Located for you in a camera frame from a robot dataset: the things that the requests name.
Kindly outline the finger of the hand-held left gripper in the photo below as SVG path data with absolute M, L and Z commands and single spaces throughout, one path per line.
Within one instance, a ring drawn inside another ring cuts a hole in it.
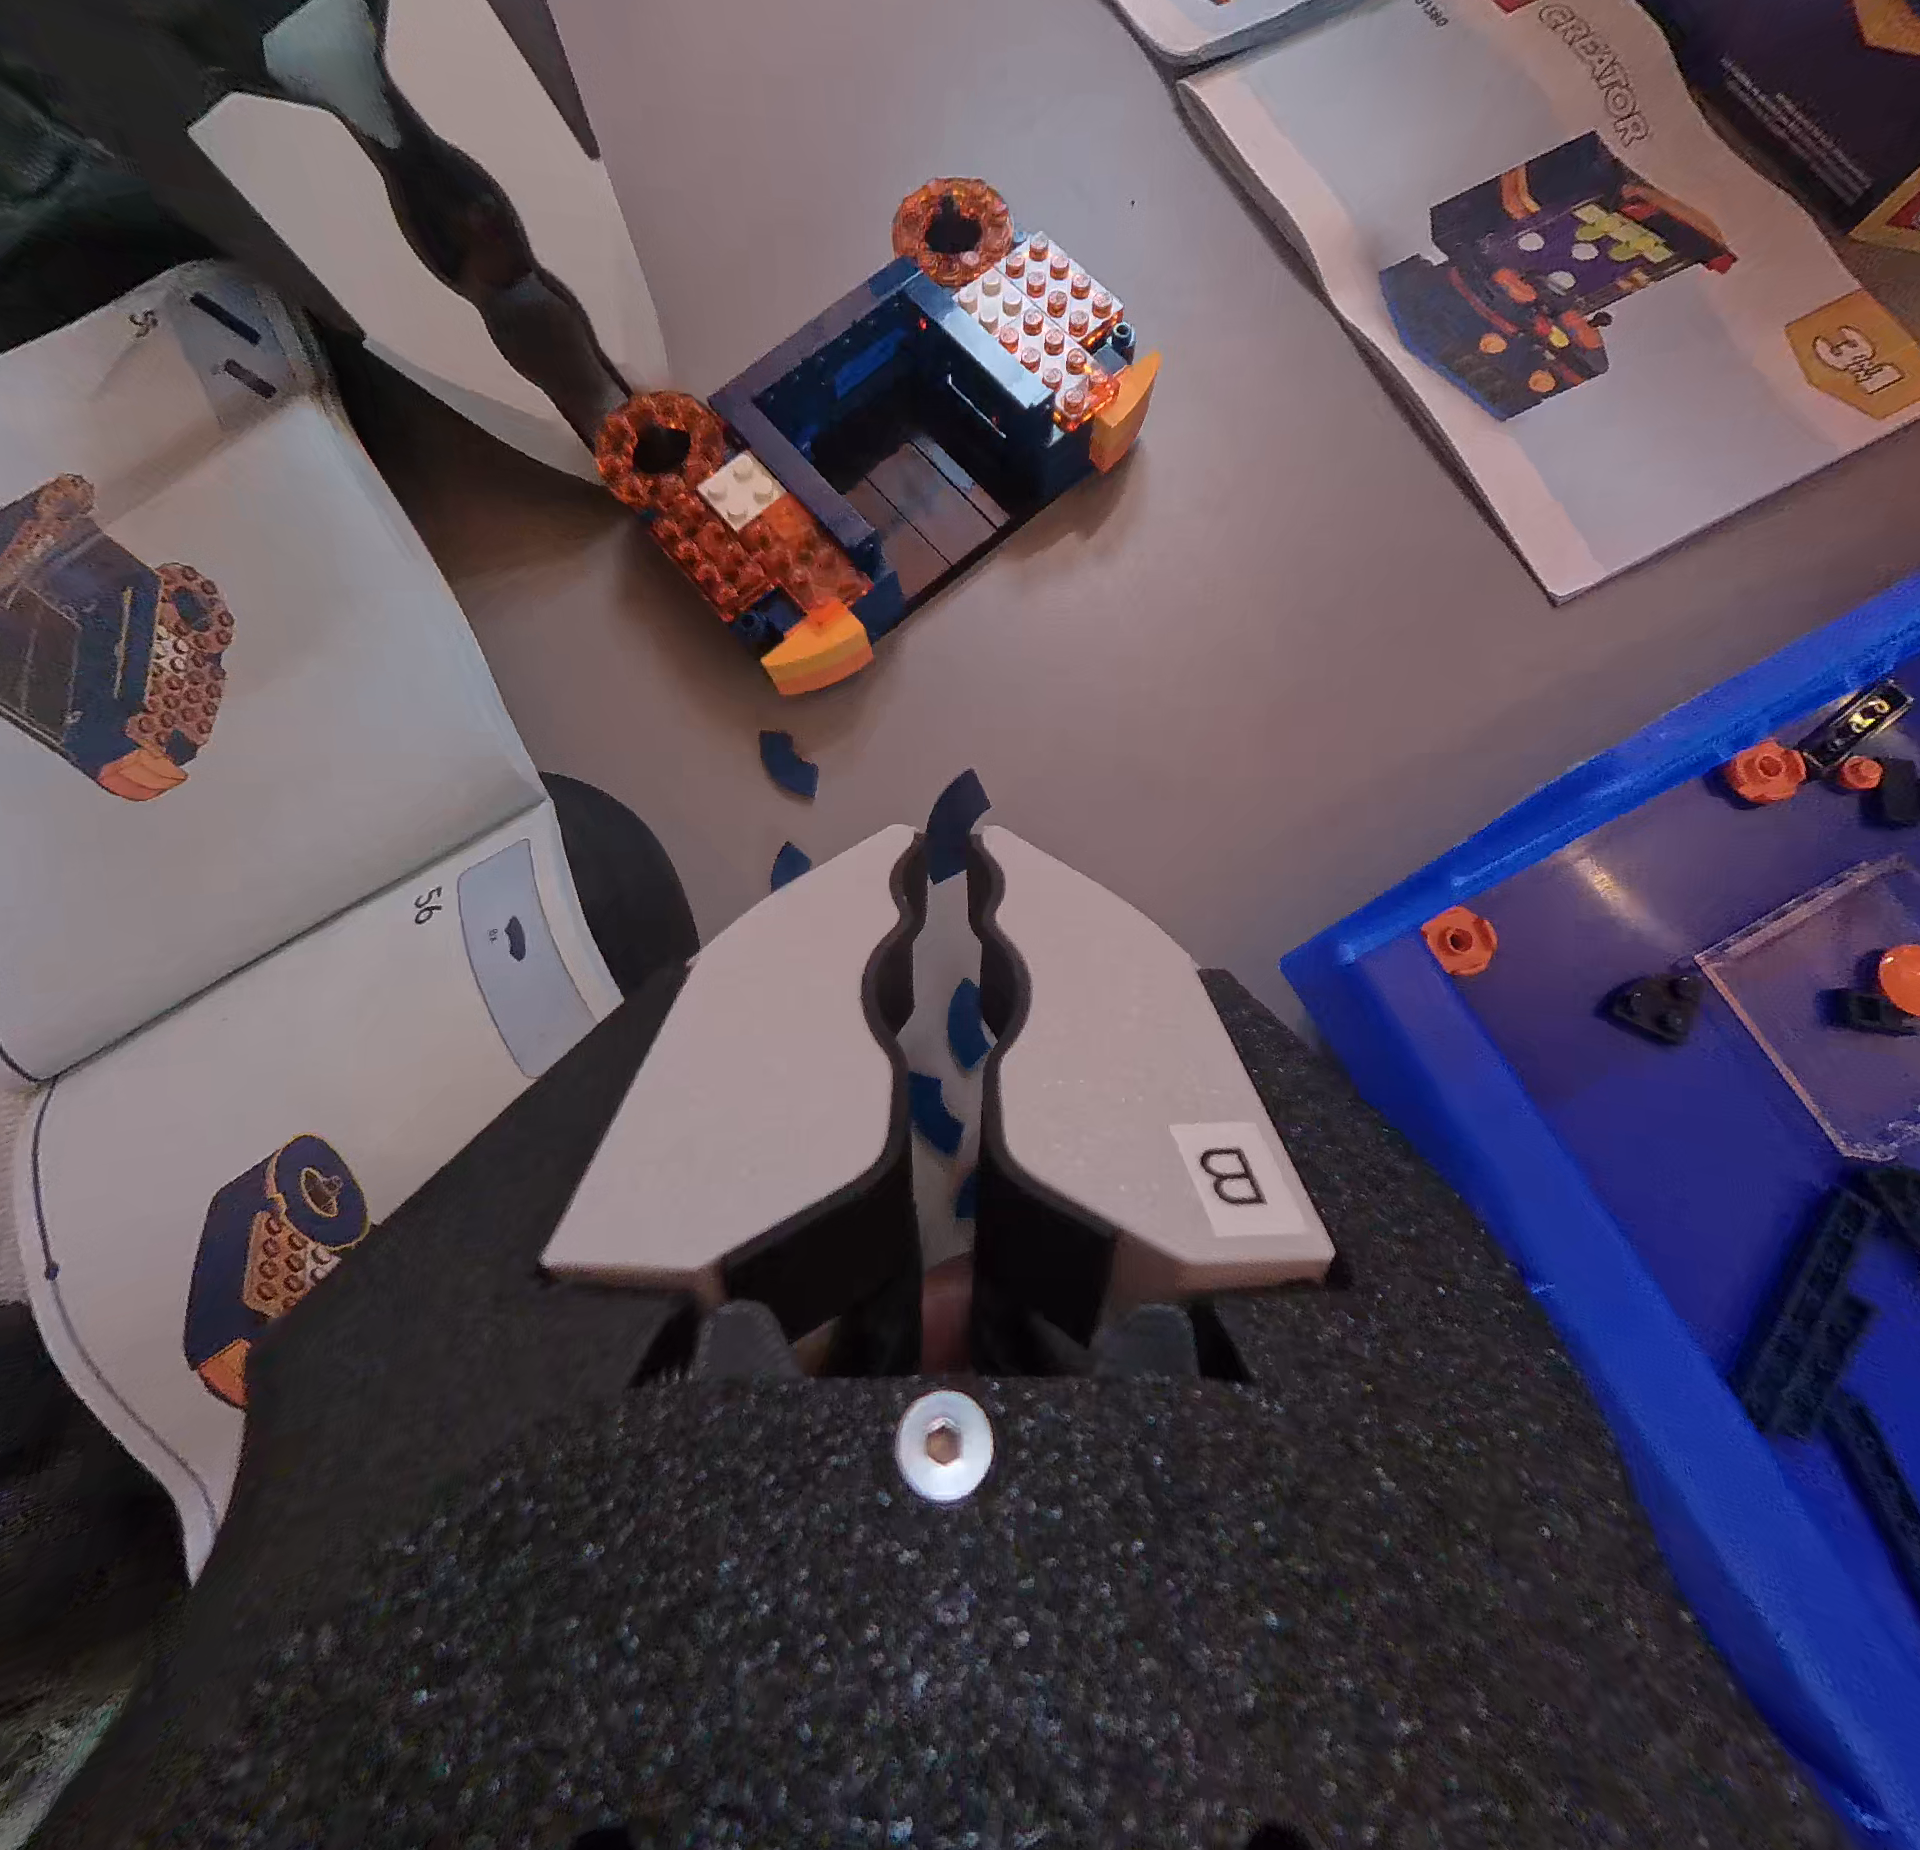
M 549 0 L 386 0 L 384 54 L 427 127 L 505 190 L 615 372 L 664 387 L 655 299 Z
M 630 382 L 505 190 L 441 140 L 386 69 L 386 0 L 200 0 L 200 155 L 344 309 L 364 348 L 468 422 L 596 478 Z

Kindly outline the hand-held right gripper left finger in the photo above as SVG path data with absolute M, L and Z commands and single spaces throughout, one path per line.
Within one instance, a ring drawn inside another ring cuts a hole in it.
M 924 1360 L 911 1083 L 924 831 L 771 892 L 692 958 L 545 1250 L 562 1283 L 834 1328 L 838 1372 Z

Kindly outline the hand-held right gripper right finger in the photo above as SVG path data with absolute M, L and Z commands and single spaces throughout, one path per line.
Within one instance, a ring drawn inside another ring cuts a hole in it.
M 1200 965 L 1009 829 L 974 834 L 974 931 L 974 1366 L 1250 1377 L 1220 1301 L 1337 1250 Z

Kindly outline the curved dark blue tile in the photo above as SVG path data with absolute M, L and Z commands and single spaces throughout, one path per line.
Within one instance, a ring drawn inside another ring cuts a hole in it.
M 974 831 L 990 813 L 989 787 L 969 766 L 957 771 L 927 813 L 924 858 L 930 885 L 960 879 L 969 869 Z

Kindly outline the cluster of dark blue tiles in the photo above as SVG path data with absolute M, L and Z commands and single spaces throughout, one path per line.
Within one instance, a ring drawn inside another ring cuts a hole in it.
M 815 802 L 819 766 L 785 728 L 761 728 L 758 758 L 782 808 Z M 800 839 L 796 843 L 785 834 L 766 873 L 766 894 L 827 858 L 829 850 L 819 840 Z M 974 1247 L 982 1068 L 994 1047 L 994 1027 L 985 1019 L 982 948 L 969 926 L 963 874 L 930 885 L 927 929 L 914 954 L 914 989 L 916 1008 L 902 1027 L 902 1052 L 908 1059 L 924 1256 L 937 1264 Z

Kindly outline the blue orange brick model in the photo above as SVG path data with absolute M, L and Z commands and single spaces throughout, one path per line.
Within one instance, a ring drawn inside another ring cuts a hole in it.
M 892 248 L 707 397 L 637 393 L 591 445 L 782 696 L 867 668 L 960 574 L 1119 469 L 1160 382 L 1119 293 L 990 183 L 921 183 Z

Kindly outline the assorted loose small bricks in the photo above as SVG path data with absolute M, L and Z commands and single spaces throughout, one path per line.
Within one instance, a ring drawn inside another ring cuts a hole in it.
M 1842 1155 L 1697 968 L 1884 857 L 1916 865 L 1916 662 L 1426 943 L 1842 1550 L 1916 1597 L 1916 1149 Z

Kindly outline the large blue plastic bin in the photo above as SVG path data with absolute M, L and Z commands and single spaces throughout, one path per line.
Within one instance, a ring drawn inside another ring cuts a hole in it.
M 1603 1403 L 1672 1569 L 1863 1848 L 1916 1848 L 1916 1597 L 1867 1580 L 1531 1105 L 1426 923 L 1916 662 L 1916 575 L 1550 781 L 1284 956 L 1362 1096 L 1502 1243 Z

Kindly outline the thick open instruction booklet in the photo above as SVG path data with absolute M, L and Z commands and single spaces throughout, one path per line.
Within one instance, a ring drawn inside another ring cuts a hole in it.
M 16 1243 L 189 1581 L 262 1335 L 616 1004 L 300 314 L 189 261 L 7 351 Z

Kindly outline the clear plastic plate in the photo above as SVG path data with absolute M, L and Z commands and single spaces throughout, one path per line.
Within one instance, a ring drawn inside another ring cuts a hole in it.
M 1697 954 L 1827 1139 L 1862 1161 L 1916 1149 L 1916 1013 L 1879 977 L 1904 948 L 1916 948 L 1916 869 L 1884 857 Z

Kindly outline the thin booklet purple arcade cover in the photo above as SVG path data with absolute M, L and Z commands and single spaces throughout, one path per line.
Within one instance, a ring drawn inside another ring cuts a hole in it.
M 1182 93 L 1556 601 L 1916 428 L 1916 335 L 1630 0 L 1364 0 Z

